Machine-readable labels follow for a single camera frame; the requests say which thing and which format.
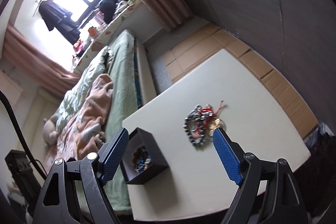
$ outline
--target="blue textured pad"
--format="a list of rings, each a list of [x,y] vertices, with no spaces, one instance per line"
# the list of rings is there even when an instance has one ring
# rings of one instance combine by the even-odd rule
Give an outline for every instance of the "blue textured pad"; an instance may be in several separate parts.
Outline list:
[[[112,180],[117,168],[121,162],[121,159],[125,153],[128,145],[128,131],[125,130],[120,136],[120,139],[115,143],[112,152],[108,155],[107,159],[103,163],[103,169],[101,172],[100,180],[105,185],[108,181]]]
[[[215,129],[212,141],[230,180],[241,185],[243,176],[240,173],[240,163],[219,129]]]

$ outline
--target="stuffed animal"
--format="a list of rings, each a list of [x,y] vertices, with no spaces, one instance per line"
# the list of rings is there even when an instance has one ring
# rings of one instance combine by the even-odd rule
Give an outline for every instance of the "stuffed animal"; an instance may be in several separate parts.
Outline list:
[[[58,116],[56,114],[52,115],[49,120],[44,118],[44,127],[43,127],[43,139],[46,144],[54,145],[57,142],[57,131],[56,131],[56,122]]]

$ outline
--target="pile of jewelry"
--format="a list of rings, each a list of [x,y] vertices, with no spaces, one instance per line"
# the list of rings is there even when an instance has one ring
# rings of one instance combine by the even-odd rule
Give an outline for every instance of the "pile of jewelry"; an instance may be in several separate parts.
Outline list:
[[[137,173],[141,174],[143,171],[152,164],[152,158],[149,155],[146,147],[139,147],[136,152],[133,154],[134,169]]]
[[[202,146],[206,137],[212,137],[213,131],[219,126],[220,119],[216,115],[222,108],[222,103],[223,101],[216,112],[210,105],[205,108],[197,105],[184,119],[183,128],[193,146]]]

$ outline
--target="pink blanket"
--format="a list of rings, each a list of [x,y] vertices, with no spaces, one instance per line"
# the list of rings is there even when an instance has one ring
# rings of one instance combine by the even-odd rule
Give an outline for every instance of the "pink blanket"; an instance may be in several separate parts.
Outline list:
[[[105,124],[112,101],[112,80],[102,74],[92,84],[82,108],[70,119],[58,137],[57,145],[47,153],[48,169],[57,158],[81,160],[90,152],[98,152],[105,142],[101,127]]]

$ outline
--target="silver screw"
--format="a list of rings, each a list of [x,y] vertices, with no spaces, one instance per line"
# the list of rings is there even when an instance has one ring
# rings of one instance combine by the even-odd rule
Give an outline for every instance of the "silver screw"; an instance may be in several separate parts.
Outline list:
[[[94,160],[95,158],[97,158],[97,153],[96,152],[91,152],[87,155],[87,158],[89,160]]]
[[[279,159],[280,164],[282,165],[286,165],[287,161],[285,159]]]
[[[56,165],[60,165],[63,162],[63,159],[57,159],[55,160]]]
[[[255,155],[253,153],[246,153],[245,154],[245,157],[248,159],[248,160],[253,160],[255,158]]]

